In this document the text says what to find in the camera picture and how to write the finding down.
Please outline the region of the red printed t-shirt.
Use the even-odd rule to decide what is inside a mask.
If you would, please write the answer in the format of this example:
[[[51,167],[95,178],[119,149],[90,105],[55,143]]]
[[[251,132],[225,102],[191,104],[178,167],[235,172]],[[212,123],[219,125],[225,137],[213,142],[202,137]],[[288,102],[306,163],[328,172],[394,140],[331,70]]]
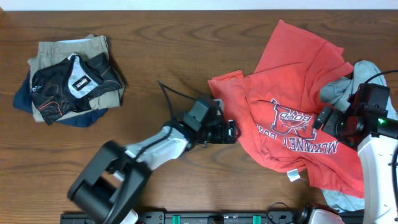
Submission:
[[[341,47],[279,21],[252,75],[237,70],[208,84],[258,164],[277,172],[307,170],[312,187],[363,198],[357,152],[313,128],[324,107],[322,88],[354,69],[342,54]]]

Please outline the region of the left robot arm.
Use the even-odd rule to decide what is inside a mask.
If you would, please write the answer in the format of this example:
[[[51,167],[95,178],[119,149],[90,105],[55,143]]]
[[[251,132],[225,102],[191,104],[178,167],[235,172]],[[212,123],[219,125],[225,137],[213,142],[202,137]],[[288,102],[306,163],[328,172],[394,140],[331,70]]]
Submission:
[[[233,120],[214,119],[194,131],[171,120],[156,135],[122,146],[106,142],[72,183],[67,197],[94,223],[136,223],[133,210],[153,171],[197,144],[234,144]]]

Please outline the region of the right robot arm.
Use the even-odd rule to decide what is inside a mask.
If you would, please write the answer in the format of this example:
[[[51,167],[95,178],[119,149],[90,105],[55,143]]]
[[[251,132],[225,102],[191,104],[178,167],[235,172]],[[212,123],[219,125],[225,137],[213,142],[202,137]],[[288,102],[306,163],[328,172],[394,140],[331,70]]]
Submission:
[[[357,151],[365,190],[364,223],[397,223],[397,121],[386,109],[390,89],[362,83],[341,112],[323,108],[313,128]]]

